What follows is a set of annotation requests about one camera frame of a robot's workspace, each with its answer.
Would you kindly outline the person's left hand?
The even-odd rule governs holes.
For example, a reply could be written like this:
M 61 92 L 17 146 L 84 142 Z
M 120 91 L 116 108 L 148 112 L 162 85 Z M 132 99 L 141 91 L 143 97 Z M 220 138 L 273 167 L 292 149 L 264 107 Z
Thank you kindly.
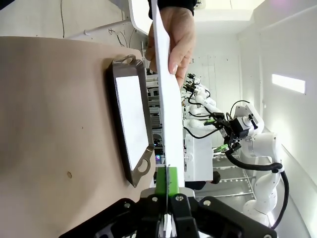
M 195 22 L 190 10 L 182 7 L 165 7 L 160 15 L 170 37 L 168 69 L 182 87 L 195 46 Z

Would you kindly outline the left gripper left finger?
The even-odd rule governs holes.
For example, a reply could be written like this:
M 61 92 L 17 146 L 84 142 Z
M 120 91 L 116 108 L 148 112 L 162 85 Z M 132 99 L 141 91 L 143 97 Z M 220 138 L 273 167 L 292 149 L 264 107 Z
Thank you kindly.
M 155 188 L 142 191 L 139 201 L 122 198 L 60 235 L 61 238 L 158 238 L 163 235 L 168 202 L 168 172 L 158 169 Z

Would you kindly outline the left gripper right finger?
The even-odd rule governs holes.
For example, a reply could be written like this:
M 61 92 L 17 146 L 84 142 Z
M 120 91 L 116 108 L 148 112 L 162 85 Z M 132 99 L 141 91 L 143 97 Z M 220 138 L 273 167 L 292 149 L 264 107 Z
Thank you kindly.
M 243 215 L 218 199 L 197 201 L 180 191 L 177 168 L 168 168 L 168 211 L 178 238 L 276 238 L 275 230 Z

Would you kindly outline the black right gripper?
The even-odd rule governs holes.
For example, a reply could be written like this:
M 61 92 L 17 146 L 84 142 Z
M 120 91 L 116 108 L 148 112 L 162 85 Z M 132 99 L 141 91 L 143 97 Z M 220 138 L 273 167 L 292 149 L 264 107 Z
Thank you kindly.
M 231 138 L 234 140 L 245 139 L 248 136 L 248 126 L 243 122 L 242 117 L 237 117 L 232 120 L 229 113 L 211 113 L 209 118 L 205 121 L 205 125 L 213 125 L 215 127 L 230 127 Z M 238 155 L 238 150 L 241 149 L 239 141 L 225 143 L 214 149 L 214 157 L 225 157 L 229 154 L 231 157 Z

